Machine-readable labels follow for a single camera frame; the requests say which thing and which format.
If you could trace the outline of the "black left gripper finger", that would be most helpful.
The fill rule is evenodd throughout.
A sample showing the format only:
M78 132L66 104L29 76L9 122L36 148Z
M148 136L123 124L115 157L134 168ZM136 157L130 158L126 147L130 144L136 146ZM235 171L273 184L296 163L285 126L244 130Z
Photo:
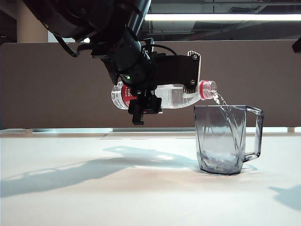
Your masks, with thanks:
M201 55L189 51L186 56L155 57L155 85L180 84L187 95L196 93L201 74Z
M137 94L137 99L130 100L128 113L131 114L134 125L143 125L144 114L158 114L162 112L162 98L154 94L154 90L146 90Z

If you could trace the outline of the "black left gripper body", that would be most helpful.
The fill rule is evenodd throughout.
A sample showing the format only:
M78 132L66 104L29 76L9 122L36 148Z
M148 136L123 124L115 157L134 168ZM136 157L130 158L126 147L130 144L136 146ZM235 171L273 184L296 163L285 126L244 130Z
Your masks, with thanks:
M142 49L140 42L134 39L121 39L109 47L101 58L113 85L121 79L133 89L139 89L151 74L152 61Z

